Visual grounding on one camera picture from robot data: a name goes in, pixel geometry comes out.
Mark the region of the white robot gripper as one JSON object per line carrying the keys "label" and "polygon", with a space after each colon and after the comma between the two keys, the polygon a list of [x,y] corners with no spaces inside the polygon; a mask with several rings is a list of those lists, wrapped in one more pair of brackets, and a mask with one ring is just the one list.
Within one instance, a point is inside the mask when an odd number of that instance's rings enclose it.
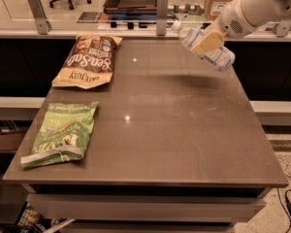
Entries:
{"label": "white robot gripper", "polygon": [[202,36],[193,44],[192,51],[199,56],[222,47],[224,45],[222,35],[240,39],[257,29],[256,26],[251,25],[246,20],[243,14],[242,0],[233,0],[228,3],[212,25],[216,31],[211,31],[206,36]]}

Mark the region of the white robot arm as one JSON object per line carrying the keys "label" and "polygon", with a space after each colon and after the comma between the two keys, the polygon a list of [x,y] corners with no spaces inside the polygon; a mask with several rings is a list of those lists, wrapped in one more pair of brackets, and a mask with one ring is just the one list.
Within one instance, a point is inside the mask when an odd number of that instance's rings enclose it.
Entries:
{"label": "white robot arm", "polygon": [[225,36],[240,39],[268,22],[287,18],[291,18],[291,0],[232,0],[193,44],[192,51],[203,56],[222,47]]}

